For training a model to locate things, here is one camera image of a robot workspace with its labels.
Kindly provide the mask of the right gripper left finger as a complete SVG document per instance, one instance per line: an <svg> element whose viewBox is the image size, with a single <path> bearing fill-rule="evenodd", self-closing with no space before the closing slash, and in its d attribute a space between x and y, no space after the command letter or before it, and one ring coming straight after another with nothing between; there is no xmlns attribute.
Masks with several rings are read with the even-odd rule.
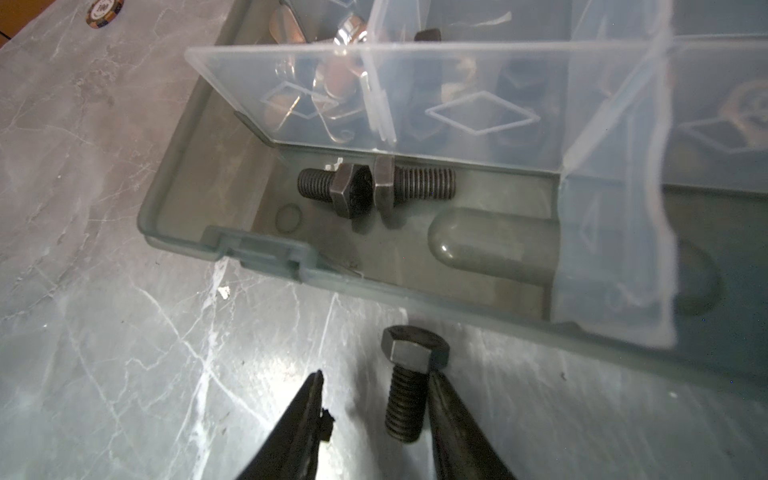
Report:
<svg viewBox="0 0 768 480"><path fill-rule="evenodd" d="M334 417L323 407L324 375L311 373L260 450L237 479L315 479L319 447L329 442Z"/></svg>

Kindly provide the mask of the black hex bolt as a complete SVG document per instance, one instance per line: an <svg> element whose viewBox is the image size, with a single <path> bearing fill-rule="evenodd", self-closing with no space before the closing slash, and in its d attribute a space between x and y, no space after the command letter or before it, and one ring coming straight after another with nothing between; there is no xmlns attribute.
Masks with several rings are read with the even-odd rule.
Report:
<svg viewBox="0 0 768 480"><path fill-rule="evenodd" d="M330 204L345 219L364 216L373 205L373 176L363 164L342 163L336 171L304 169L297 189L304 198Z"/></svg>
<svg viewBox="0 0 768 480"><path fill-rule="evenodd" d="M450 346L440 335L413 325L384 330L381 348L393 364L385 427L401 443L417 441L423 428L429 374L448 365Z"/></svg>
<svg viewBox="0 0 768 480"><path fill-rule="evenodd" d="M392 156L378 156L374 160L372 178L373 204L383 217L409 200L451 200L457 189L453 169L400 167Z"/></svg>

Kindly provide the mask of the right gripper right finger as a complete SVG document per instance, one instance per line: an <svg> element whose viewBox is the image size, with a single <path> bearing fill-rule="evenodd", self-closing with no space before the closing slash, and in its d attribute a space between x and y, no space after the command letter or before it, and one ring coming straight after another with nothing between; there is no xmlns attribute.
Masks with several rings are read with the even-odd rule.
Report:
<svg viewBox="0 0 768 480"><path fill-rule="evenodd" d="M437 479L515 479L449 379L429 375L428 413Z"/></svg>

